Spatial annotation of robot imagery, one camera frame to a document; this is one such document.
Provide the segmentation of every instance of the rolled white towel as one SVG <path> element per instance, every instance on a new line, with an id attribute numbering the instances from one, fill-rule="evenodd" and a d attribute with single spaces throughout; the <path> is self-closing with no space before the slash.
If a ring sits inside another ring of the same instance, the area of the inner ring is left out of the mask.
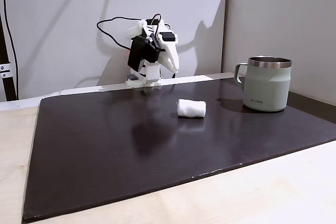
<path id="1" fill-rule="evenodd" d="M 188 118 L 201 117 L 206 113 L 206 103 L 203 101 L 192 101 L 179 99 L 177 103 L 177 114 Z"/>

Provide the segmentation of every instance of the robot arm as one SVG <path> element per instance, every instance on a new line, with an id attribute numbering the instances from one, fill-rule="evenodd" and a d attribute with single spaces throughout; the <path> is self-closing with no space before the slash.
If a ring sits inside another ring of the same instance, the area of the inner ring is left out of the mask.
<path id="1" fill-rule="evenodd" d="M 166 27 L 163 19 L 138 20 L 137 25 L 128 30 L 127 36 L 132 39 L 128 65 L 135 72 L 140 72 L 145 66 L 146 83 L 160 79 L 160 64 L 173 73 L 178 72 L 177 34 Z"/>

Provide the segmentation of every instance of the mug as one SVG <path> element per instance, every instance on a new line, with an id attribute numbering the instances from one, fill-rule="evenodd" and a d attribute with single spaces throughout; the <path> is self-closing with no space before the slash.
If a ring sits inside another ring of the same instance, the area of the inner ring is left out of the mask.
<path id="1" fill-rule="evenodd" d="M 240 66 L 247 66 L 245 83 L 238 76 Z M 290 83 L 290 59 L 257 56 L 240 63 L 235 69 L 235 81 L 244 91 L 245 106 L 259 111 L 281 111 L 287 105 Z"/>

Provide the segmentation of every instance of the black cable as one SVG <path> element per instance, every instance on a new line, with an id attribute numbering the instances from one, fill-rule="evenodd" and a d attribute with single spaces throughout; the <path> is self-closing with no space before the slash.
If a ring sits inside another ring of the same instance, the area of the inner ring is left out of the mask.
<path id="1" fill-rule="evenodd" d="M 151 21 L 151 24 L 150 24 L 150 25 L 152 25 L 152 23 L 153 23 L 153 21 L 154 21 L 154 18 L 155 18 L 157 15 L 159 15 L 159 16 L 160 16 L 160 19 L 159 19 L 159 23 L 160 23 L 162 16 L 161 16 L 161 14 L 160 14 L 160 13 L 157 13 L 157 14 L 155 14 L 155 15 L 153 16 L 153 18 L 152 18 L 152 21 Z M 156 27 L 155 36 L 158 34 L 159 23 L 158 23 L 158 25 L 157 25 L 157 27 Z"/>
<path id="2" fill-rule="evenodd" d="M 15 59 L 15 68 L 16 68 L 16 98 L 19 100 L 19 73 L 18 73 L 18 67 L 17 67 L 17 58 L 16 58 L 16 52 L 14 48 L 13 38 L 11 35 L 11 31 L 9 29 L 8 20 L 7 20 L 7 8 L 6 8 L 6 0 L 4 0 L 4 13 L 5 13 L 5 20 L 6 20 L 6 26 L 8 30 L 8 35 L 10 38 L 10 43 L 12 44 L 14 59 Z"/>
<path id="3" fill-rule="evenodd" d="M 115 19 L 117 19 L 117 18 L 122 18 L 122 19 L 127 19 L 127 20 L 141 20 L 140 18 L 114 17 L 114 18 L 112 18 L 112 19 L 105 19 L 105 20 L 101 20 L 101 21 L 99 21 L 99 22 L 97 23 L 97 28 L 98 28 L 103 34 L 106 34 L 106 35 L 109 36 L 111 39 L 113 39 L 113 41 L 114 41 L 119 47 L 125 48 L 125 49 L 127 49 L 127 50 L 131 50 L 131 48 L 126 47 L 126 46 L 123 46 L 122 44 L 118 43 L 118 42 L 116 41 L 116 39 L 115 39 L 112 35 L 110 35 L 109 33 L 107 33 L 106 31 L 104 31 L 103 29 L 101 29 L 101 28 L 99 27 L 99 24 L 100 24 L 100 23 L 113 21 L 113 20 L 115 20 Z"/>

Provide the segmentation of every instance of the gray wall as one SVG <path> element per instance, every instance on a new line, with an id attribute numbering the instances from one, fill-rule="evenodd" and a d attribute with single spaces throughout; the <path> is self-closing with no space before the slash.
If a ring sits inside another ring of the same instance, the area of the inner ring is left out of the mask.
<path id="1" fill-rule="evenodd" d="M 291 58 L 291 90 L 336 104 L 336 0 L 226 5 L 224 71 L 256 55 Z"/>
<path id="2" fill-rule="evenodd" d="M 7 10 L 18 56 L 21 99 L 125 82 L 129 52 L 96 29 L 97 21 L 114 16 L 151 18 L 161 13 L 178 34 L 178 77 L 221 70 L 225 0 L 7 0 Z M 133 25 L 116 20 L 103 27 L 130 46 L 125 31 Z M 165 78 L 172 76 L 162 70 Z M 0 101 L 4 100 L 1 83 Z"/>

